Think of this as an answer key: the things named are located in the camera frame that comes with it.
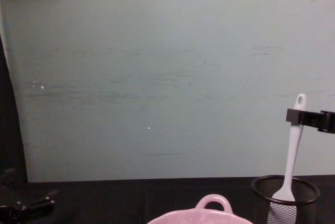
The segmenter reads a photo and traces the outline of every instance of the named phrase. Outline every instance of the black mesh cup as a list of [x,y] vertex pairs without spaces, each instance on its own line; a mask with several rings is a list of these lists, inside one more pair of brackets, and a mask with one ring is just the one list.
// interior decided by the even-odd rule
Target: black mesh cup
[[292,179],[292,193],[295,201],[285,201],[272,198],[283,185],[284,176],[268,175],[258,177],[251,183],[255,194],[254,224],[278,224],[277,220],[269,218],[270,209],[284,210],[280,214],[285,219],[291,219],[294,224],[315,224],[316,201],[320,196],[320,190],[312,183]]

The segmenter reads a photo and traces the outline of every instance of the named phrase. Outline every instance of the wall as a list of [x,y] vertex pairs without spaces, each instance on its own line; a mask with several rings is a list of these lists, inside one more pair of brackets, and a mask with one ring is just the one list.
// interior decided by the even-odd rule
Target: wall
[[32,182],[283,174],[297,94],[335,111],[335,0],[2,2]]

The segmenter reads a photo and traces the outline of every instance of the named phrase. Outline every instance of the wire mesh basket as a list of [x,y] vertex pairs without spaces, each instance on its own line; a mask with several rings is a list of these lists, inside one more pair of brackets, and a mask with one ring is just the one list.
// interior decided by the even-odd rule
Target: wire mesh basket
[[276,220],[270,218],[268,220],[269,211],[276,207],[283,209],[284,205],[285,212],[281,215],[285,215],[285,219],[291,219],[290,224],[315,224],[316,201],[320,196],[320,190],[310,182],[293,178],[292,193],[295,201],[272,198],[272,195],[282,187],[283,182],[284,176],[280,175],[258,177],[252,181],[251,187],[255,194],[253,223],[279,224]]

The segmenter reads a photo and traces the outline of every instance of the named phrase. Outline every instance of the pink lid handle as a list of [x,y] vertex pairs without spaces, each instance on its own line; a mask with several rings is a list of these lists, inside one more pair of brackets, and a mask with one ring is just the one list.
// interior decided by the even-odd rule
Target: pink lid handle
[[224,207],[224,212],[228,214],[233,213],[231,206],[229,204],[229,201],[223,196],[218,195],[218,194],[210,194],[210,195],[205,196],[199,201],[198,205],[195,208],[205,208],[207,204],[210,202],[220,203]]

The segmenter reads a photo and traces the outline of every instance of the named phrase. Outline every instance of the pink pot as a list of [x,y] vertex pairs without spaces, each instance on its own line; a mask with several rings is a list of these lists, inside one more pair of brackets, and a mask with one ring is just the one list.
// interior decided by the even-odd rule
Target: pink pot
[[[205,209],[212,201],[223,205],[224,211]],[[218,194],[207,195],[193,209],[179,210],[165,214],[148,224],[252,224],[232,213],[226,198]]]

